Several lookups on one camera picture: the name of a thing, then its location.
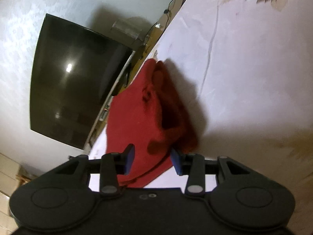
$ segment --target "white wall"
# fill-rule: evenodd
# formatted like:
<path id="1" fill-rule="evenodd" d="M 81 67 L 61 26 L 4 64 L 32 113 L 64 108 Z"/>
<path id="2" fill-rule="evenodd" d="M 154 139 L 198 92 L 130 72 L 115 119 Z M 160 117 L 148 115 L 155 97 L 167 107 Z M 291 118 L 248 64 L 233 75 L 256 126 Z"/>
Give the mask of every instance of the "white wall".
<path id="1" fill-rule="evenodd" d="M 117 18 L 131 17 L 146 31 L 170 1 L 0 0 L 0 152 L 39 171 L 81 153 L 29 129 L 32 62 L 46 13 L 101 33 L 107 33 Z"/>

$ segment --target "red towel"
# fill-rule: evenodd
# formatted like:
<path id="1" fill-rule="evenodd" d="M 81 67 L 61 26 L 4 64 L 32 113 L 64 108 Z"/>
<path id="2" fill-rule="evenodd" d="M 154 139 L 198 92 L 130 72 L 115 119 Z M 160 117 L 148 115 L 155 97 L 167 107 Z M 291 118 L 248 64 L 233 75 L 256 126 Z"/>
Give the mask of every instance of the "red towel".
<path id="1" fill-rule="evenodd" d="M 189 116 L 162 61 L 147 60 L 134 82 L 113 98 L 107 127 L 107 153 L 132 143 L 135 159 L 120 185 L 144 187 L 172 163 L 171 147 L 187 153 L 197 146 Z"/>

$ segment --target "tv screen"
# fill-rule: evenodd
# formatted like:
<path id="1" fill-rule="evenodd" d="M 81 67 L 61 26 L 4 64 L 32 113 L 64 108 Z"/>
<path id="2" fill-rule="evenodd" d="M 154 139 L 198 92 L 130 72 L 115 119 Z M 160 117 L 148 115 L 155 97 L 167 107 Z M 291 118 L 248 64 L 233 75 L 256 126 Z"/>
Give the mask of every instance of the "tv screen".
<path id="1" fill-rule="evenodd" d="M 30 86 L 30 128 L 83 149 L 132 50 L 90 29 L 46 14 Z"/>

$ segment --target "white bedsheet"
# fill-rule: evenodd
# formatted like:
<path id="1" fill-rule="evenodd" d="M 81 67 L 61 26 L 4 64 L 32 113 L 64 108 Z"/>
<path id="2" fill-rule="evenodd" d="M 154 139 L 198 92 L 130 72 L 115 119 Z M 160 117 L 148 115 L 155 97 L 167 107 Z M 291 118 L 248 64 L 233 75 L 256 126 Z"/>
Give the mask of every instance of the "white bedsheet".
<path id="1" fill-rule="evenodd" d="M 152 56 L 189 111 L 197 152 L 230 156 L 288 187 L 289 226 L 310 234 L 313 0 L 187 0 Z M 149 186 L 173 184 L 172 174 Z"/>

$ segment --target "black cable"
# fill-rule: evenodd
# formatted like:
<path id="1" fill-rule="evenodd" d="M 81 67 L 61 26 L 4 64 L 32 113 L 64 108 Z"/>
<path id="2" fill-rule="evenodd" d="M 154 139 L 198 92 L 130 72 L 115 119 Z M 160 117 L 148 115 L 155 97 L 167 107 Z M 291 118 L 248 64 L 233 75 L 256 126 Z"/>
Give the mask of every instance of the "black cable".
<path id="1" fill-rule="evenodd" d="M 170 3 L 169 3 L 168 6 L 167 6 L 167 10 L 164 11 L 164 14 L 166 14 L 166 16 L 167 16 L 167 21 L 166 21 L 166 23 L 165 23 L 164 31 L 165 31 L 166 28 L 168 27 L 168 26 L 167 26 L 167 23 L 168 23 L 168 21 L 170 20 L 170 16 L 169 16 L 168 14 L 171 12 L 171 10 L 170 10 L 170 5 L 171 5 L 171 3 L 172 3 L 173 1 L 175 2 L 176 0 L 170 1 Z"/>
<path id="2" fill-rule="evenodd" d="M 175 0 L 170 1 L 170 3 L 169 3 L 168 6 L 167 6 L 167 9 L 163 12 L 164 14 L 167 15 L 167 21 L 166 21 L 166 24 L 165 24 L 164 31 L 165 31 L 165 29 L 167 28 L 166 25 L 167 25 L 168 21 L 170 20 L 170 17 L 169 17 L 169 15 L 168 15 L 168 13 L 171 11 L 171 10 L 170 10 L 170 5 L 171 5 L 171 3 L 172 3 L 173 1 L 175 1 Z M 147 31 L 145 37 L 149 34 L 149 32 L 151 31 L 151 29 L 152 29 L 156 24 L 157 24 L 157 22 L 155 22 L 155 23 L 153 24 L 153 26 L 150 27 L 150 29 Z"/>

